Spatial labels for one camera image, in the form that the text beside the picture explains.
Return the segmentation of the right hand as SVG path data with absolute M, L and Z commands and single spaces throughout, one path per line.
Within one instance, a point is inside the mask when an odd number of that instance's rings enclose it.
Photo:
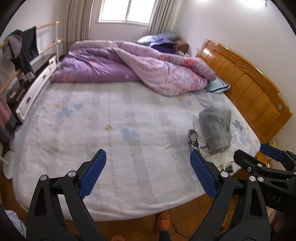
M 271 230 L 275 232 L 279 232 L 286 222 L 286 216 L 282 212 L 273 210 L 269 215 L 269 224 L 271 226 Z

